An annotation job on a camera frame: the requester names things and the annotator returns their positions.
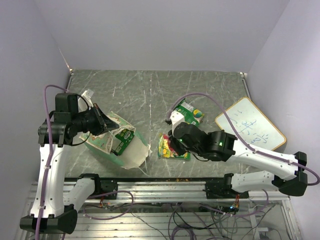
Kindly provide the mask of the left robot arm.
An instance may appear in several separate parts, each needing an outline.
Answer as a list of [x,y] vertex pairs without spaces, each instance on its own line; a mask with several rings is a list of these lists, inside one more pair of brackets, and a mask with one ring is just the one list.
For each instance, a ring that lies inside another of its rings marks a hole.
[[36,236],[71,234],[85,200],[96,199],[102,193],[99,175],[84,173],[73,189],[63,195],[67,154],[75,146],[74,137],[79,133],[96,137],[120,127],[96,103],[85,102],[85,109],[80,111],[79,98],[77,93],[58,93],[55,109],[38,128],[41,160],[38,186],[30,213],[19,223],[22,230]]

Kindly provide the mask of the green fruit candy packet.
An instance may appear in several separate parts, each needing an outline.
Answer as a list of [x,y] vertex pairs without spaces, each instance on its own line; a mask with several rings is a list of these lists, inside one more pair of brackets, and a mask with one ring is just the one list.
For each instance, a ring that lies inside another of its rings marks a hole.
[[185,98],[177,104],[173,110],[173,113],[174,112],[182,114],[187,123],[195,126],[199,126],[205,116],[205,114],[198,108],[187,103]]

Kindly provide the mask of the yellow gummy candy packet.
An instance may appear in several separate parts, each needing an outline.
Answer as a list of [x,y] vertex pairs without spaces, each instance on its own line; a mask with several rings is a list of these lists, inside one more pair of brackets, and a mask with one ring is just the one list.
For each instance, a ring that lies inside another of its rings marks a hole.
[[157,156],[164,159],[180,159],[184,161],[190,161],[191,156],[189,153],[184,153],[183,155],[178,155],[169,146],[169,136],[167,134],[161,133],[158,139],[157,145]]

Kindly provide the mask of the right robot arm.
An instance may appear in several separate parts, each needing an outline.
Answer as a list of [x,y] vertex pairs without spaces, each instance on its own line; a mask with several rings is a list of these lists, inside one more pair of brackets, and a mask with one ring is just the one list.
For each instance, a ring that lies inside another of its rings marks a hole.
[[225,174],[220,192],[226,198],[255,190],[278,190],[284,195],[301,197],[307,189],[308,176],[303,169],[307,165],[307,155],[304,152],[283,154],[257,146],[249,149],[224,130],[206,133],[186,122],[172,128],[168,138],[169,147],[178,155],[191,153],[203,162],[239,162],[259,170]]

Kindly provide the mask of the green patterned paper bag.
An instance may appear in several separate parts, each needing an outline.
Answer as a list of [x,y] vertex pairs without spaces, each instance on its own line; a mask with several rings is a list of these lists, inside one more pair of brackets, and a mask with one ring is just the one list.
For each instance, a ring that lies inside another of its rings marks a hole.
[[119,128],[101,135],[89,132],[79,136],[85,146],[95,154],[130,170],[140,169],[151,154],[151,145],[127,120],[110,111],[107,116],[118,124]]

